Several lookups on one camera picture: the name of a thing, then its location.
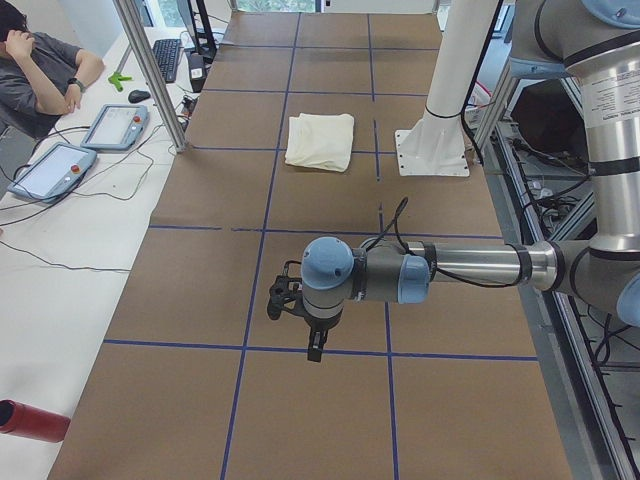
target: wristwatch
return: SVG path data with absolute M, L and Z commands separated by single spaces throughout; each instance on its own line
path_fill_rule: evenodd
M 67 84 L 68 85 L 74 85 L 74 84 L 78 85 L 80 87 L 80 93 L 84 93 L 87 90 L 87 87 L 84 86 L 84 83 L 82 83 L 76 77 L 72 77 L 69 80 L 67 80 Z

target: white table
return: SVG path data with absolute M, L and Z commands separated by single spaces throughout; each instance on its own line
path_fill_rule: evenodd
M 149 29 L 153 43 L 158 38 L 177 38 L 180 29 Z M 123 34 L 105 56 L 106 69 L 83 97 L 81 110 L 63 117 L 59 130 L 90 125 L 106 103 L 127 104 L 131 90 L 148 90 L 133 53 L 122 73 L 133 76 L 116 92 L 107 78 L 116 69 L 128 44 Z M 174 105 L 190 91 L 186 59 L 182 58 L 175 84 L 167 85 Z M 142 140 L 162 123 L 153 100 L 143 103 L 150 122 Z M 86 131 L 64 134 L 79 144 Z M 42 143 L 34 158 L 58 136 Z M 16 225 L 3 227 L 0 240 L 33 252 L 49 261 L 71 266 L 130 269 L 146 232 L 149 215 L 169 174 L 175 151 L 161 127 L 142 151 L 154 159 L 137 194 L 123 202 L 106 196 L 71 195 L 52 209 Z M 122 159 L 124 154 L 99 154 L 92 175 Z M 127 197 L 149 165 L 132 154 L 124 162 L 78 188 L 82 193 L 109 192 Z M 22 204 L 7 194 L 0 208 Z M 29 205 L 0 211 L 0 224 L 42 209 Z M 127 280 L 126 273 L 72 272 L 52 268 L 30 256 L 0 245 L 0 396 L 73 416 L 113 311 Z M 60 444 L 0 436 L 0 477 L 41 480 L 47 477 Z

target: white towel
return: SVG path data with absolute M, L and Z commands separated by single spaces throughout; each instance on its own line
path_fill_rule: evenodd
M 351 160 L 354 119 L 351 115 L 289 117 L 285 163 L 298 167 L 344 172 Z

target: red cylinder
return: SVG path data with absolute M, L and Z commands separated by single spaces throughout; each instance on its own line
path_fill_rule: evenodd
M 0 433 L 57 443 L 64 439 L 70 422 L 63 415 L 31 405 L 13 400 L 0 401 Z

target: computer mouse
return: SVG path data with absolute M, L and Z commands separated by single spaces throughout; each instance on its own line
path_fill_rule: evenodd
M 132 90 L 129 94 L 129 103 L 140 103 L 147 98 L 151 98 L 151 94 L 144 90 Z

